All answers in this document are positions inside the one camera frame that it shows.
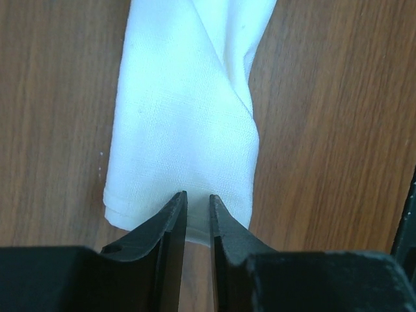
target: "folded cloth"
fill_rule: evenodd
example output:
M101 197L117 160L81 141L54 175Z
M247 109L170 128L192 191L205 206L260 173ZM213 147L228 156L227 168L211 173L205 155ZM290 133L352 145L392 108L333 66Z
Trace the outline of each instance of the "folded cloth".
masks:
M188 192L187 240L209 243L209 195L248 227L259 139L248 76L276 0L132 0L105 217L132 230Z

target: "wooden table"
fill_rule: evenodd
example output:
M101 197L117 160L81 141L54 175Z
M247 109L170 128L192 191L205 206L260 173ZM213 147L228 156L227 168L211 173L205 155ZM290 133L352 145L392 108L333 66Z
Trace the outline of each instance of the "wooden table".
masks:
M0 0L0 245L123 235L102 192L128 0ZM416 1L280 0L250 77L251 230L279 250L388 252L416 164ZM212 311L186 245L180 311Z

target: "napkin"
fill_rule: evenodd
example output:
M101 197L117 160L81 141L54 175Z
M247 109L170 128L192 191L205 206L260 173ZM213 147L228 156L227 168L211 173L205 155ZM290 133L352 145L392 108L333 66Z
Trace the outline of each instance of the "napkin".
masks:
M248 76L275 0L132 0L104 190L132 230L188 192L187 240L209 244L209 195L248 228L259 137Z

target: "fabric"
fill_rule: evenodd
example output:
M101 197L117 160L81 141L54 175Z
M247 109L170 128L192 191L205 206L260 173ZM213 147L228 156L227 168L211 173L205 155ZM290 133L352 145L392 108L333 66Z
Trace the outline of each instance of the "fabric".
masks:
M105 217L132 230L188 192L187 240L209 243L209 195L248 227L259 138L248 76L275 0L132 0Z

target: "black object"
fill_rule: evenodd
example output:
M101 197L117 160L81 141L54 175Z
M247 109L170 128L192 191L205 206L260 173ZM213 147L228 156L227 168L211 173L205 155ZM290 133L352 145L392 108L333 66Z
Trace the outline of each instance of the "black object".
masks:
M217 311L416 311L403 270L373 252L278 253L210 197ZM97 254L0 248L0 311L177 311L186 192Z
M403 266L413 290L416 291L416 170L410 183L391 254Z

